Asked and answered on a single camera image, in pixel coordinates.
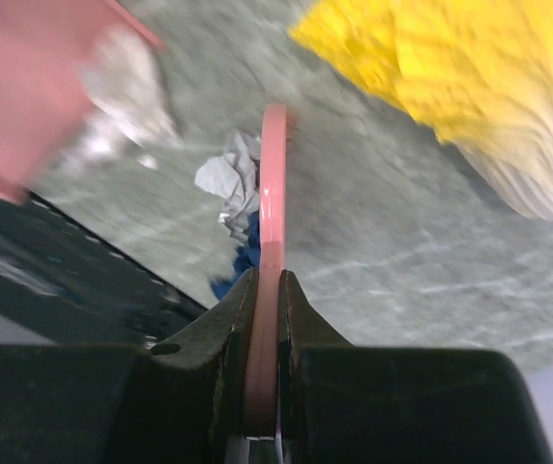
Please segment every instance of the blue cloth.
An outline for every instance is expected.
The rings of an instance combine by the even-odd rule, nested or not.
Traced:
[[[236,259],[234,259],[234,275],[231,278],[213,278],[210,281],[210,287],[215,297],[221,301],[229,289],[238,281],[238,279],[250,268],[259,267],[259,256],[261,254],[259,246],[259,212],[248,216],[248,240],[245,245],[236,248]]]

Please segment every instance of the crumpled gray fabric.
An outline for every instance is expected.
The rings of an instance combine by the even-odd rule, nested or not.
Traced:
[[[258,162],[261,142],[240,130],[229,134],[223,154],[208,159],[195,174],[195,185],[223,198],[218,222],[244,242],[248,215],[259,209]]]

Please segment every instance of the concrete floor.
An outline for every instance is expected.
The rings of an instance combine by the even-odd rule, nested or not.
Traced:
[[[221,201],[193,185],[267,102],[300,114],[288,160],[287,267],[361,344],[490,347],[526,371],[553,363],[553,224],[508,209],[452,148],[357,91],[286,35],[310,0],[127,3],[170,46],[161,60],[181,150],[83,186],[37,192],[134,258],[214,303],[234,243]]]

